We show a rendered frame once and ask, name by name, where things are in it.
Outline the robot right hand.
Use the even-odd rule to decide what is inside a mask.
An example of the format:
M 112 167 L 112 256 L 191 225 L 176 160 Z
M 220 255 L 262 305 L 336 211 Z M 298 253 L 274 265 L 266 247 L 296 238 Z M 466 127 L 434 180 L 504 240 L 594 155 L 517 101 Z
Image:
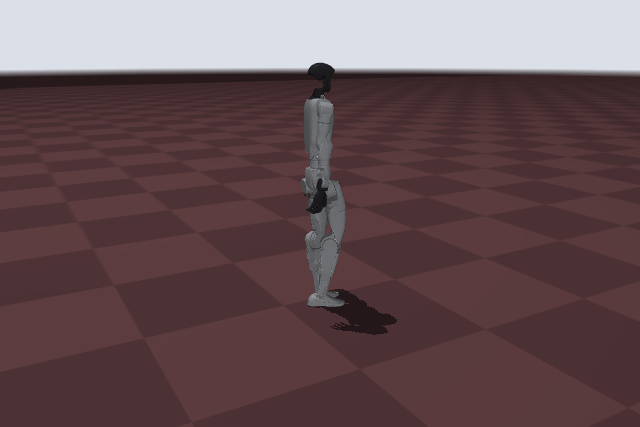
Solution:
M 308 212 L 312 214 L 320 213 L 327 204 L 327 198 L 326 198 L 327 194 L 325 193 L 325 191 L 328 191 L 329 186 L 327 188 L 321 188 L 321 186 L 322 186 L 322 179 L 319 178 L 316 186 L 318 191 L 313 198 L 313 202 L 311 206 L 308 209 L 306 209 Z

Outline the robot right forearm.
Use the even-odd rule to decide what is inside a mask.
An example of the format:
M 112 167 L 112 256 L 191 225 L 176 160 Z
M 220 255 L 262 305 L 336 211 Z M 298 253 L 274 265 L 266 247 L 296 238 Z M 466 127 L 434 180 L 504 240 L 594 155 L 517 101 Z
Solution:
M 318 179 L 322 179 L 321 188 L 327 188 L 330 184 L 330 159 L 331 159 L 332 143 L 325 140 L 321 143 L 318 160 Z M 318 180 L 317 180 L 318 182 Z

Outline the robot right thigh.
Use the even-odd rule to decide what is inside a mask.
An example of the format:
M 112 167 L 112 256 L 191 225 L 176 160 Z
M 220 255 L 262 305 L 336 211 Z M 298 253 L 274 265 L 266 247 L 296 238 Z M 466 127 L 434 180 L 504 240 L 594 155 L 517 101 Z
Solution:
M 334 239 L 337 242 L 337 249 L 343 238 L 346 222 L 346 204 L 341 186 L 337 180 L 330 180 L 327 194 L 327 204 L 325 211 L 328 223 L 331 227 L 331 233 L 324 235 L 320 240 L 320 247 L 326 239 Z M 318 191 L 318 189 L 317 189 Z

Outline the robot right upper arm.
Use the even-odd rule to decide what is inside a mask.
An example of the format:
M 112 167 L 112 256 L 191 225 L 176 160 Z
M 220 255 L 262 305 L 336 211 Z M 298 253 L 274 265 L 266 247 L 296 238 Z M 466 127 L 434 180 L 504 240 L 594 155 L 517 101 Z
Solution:
M 316 142 L 317 149 L 319 151 L 320 151 L 321 143 L 325 140 L 328 140 L 327 135 L 330 132 L 331 119 L 332 119 L 333 113 L 334 113 L 333 104 L 325 101 L 319 101 L 319 104 L 317 105 L 318 127 L 317 127 L 317 142 Z M 332 148 L 333 148 L 333 145 L 332 145 Z

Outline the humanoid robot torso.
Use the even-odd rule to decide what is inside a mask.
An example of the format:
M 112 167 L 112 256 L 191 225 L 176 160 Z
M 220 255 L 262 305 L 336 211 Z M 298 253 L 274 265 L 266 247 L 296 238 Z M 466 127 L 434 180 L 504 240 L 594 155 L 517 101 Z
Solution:
M 305 151 L 307 153 L 313 154 L 309 162 L 309 167 L 305 169 L 305 182 L 306 185 L 317 191 L 317 180 L 318 180 L 318 160 L 316 156 L 319 156 L 319 150 L 317 149 L 317 127 L 318 127 L 318 115 L 317 115 L 317 105 L 319 101 L 325 101 L 331 103 L 328 99 L 325 98 L 324 95 L 320 95 L 320 98 L 315 98 L 311 100 L 306 100 L 304 105 L 304 144 Z M 332 104 L 332 103 L 331 103 Z M 334 113 L 331 119 L 331 127 L 330 132 L 327 135 L 327 139 L 332 142 L 333 135 L 333 126 L 334 126 Z M 330 179 L 330 178 L 329 178 Z

